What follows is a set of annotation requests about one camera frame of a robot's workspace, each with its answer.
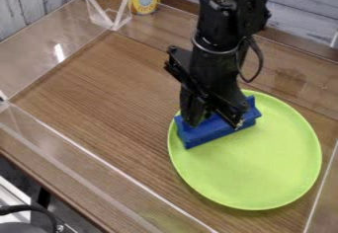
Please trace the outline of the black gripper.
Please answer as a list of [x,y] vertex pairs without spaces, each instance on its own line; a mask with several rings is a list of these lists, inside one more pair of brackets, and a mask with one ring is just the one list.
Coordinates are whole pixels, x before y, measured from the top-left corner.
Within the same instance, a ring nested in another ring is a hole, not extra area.
[[221,115],[234,129],[245,124],[249,102],[238,84],[249,48],[226,54],[195,47],[186,50],[169,47],[166,70],[181,83],[179,107],[185,122],[198,127],[214,114]]

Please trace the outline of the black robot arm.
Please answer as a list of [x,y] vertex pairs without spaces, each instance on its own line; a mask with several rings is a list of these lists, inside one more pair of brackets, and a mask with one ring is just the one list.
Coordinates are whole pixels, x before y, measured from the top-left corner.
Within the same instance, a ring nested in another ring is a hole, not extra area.
[[263,60],[254,35],[271,16],[267,0],[199,0],[193,49],[169,47],[166,70],[181,83],[179,110],[185,122],[197,127],[218,115],[233,128],[245,122],[250,104],[239,82],[249,51]]

